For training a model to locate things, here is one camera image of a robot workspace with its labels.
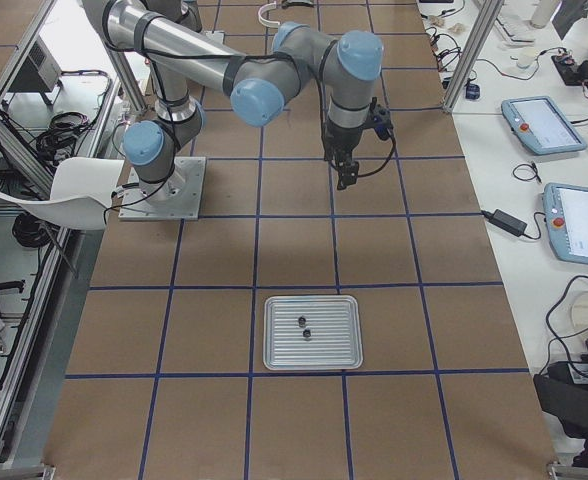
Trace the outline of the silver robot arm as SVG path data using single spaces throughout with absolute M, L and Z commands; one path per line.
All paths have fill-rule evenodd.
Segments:
M 148 10 L 159 13 L 176 24 L 194 32 L 202 31 L 203 26 L 196 1 L 145 0 L 143 4 Z
M 286 22 L 268 54 L 250 55 L 204 36 L 196 4 L 86 1 L 83 9 L 108 49 L 133 51 L 152 70 L 157 117 L 132 126 L 123 147 L 144 199 L 153 204 L 184 189 L 175 157 L 204 126 L 189 81 L 224 94 L 234 113 L 253 127 L 270 123 L 314 81 L 324 159 L 337 172 L 339 189 L 364 176 L 353 157 L 364 131 L 373 130 L 382 141 L 395 139 L 390 114 L 373 95 L 384 46 L 371 32 L 352 30 L 334 38 Z

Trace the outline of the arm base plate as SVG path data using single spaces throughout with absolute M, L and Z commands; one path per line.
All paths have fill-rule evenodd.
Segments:
M 157 185 L 142 183 L 124 193 L 119 219 L 122 221 L 197 220 L 199 216 L 205 157 L 177 156 L 174 173 L 161 189 L 151 194 Z
M 225 40 L 225 32 L 224 31 L 205 31 L 204 35 L 210 39 L 211 41 L 217 42 L 219 44 L 223 44 Z

